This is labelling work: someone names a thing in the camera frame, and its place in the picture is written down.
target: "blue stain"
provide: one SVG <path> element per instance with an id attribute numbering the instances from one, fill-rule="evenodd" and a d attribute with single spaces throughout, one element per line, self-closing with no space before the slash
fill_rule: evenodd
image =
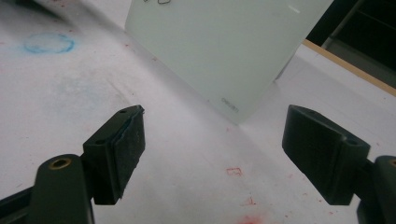
<path id="1" fill-rule="evenodd" d="M 72 50 L 75 41 L 66 35 L 44 33 L 29 36 L 23 43 L 28 52 L 34 54 L 59 54 Z"/>

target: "table surface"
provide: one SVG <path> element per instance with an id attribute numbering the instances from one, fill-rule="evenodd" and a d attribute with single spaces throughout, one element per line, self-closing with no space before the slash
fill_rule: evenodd
<path id="1" fill-rule="evenodd" d="M 82 144 L 117 110 L 146 109 L 146 151 L 122 200 L 96 223 L 357 223 L 329 206 L 283 152 L 290 104 L 396 155 L 396 99 L 301 45 L 236 126 L 121 27 L 130 1 L 0 2 L 0 198 Z"/>

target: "red stain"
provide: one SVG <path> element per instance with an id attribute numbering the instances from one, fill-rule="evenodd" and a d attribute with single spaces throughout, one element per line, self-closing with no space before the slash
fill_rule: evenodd
<path id="1" fill-rule="evenodd" d="M 242 175 L 242 170 L 239 167 L 235 167 L 235 168 L 228 168 L 227 169 L 227 175 L 237 175 L 237 176 L 241 176 Z"/>
<path id="2" fill-rule="evenodd" d="M 262 218 L 245 216 L 238 224 L 262 224 Z"/>
<path id="3" fill-rule="evenodd" d="M 256 205 L 256 203 L 253 201 L 252 197 L 249 197 L 245 203 L 242 203 L 241 206 L 248 206 L 248 205 Z"/>

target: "wooden strip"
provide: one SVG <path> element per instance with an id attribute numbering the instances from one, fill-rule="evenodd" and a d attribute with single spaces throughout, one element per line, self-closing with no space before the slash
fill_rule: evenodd
<path id="1" fill-rule="evenodd" d="M 327 51 L 326 49 L 323 49 L 321 47 L 319 47 L 318 45 L 312 43 L 309 40 L 304 40 L 303 44 L 309 48 L 311 48 L 312 50 L 314 50 L 315 52 L 319 53 L 320 55 L 324 56 L 325 58 L 329 59 L 330 61 L 337 63 L 338 65 L 342 66 L 343 68 L 345 68 L 346 70 L 348 70 L 349 72 L 355 74 L 356 76 L 372 83 L 373 85 L 377 86 L 379 89 L 386 91 L 390 94 L 392 94 L 393 96 L 396 96 L 396 89 L 394 89 L 393 87 L 391 87 L 390 85 L 388 85 L 387 83 L 372 77 L 371 75 L 369 75 L 368 73 L 360 70 L 358 67 L 355 67 L 354 65 L 342 60 L 341 58 L 333 55 L 332 53 L 330 53 L 329 51 Z"/>

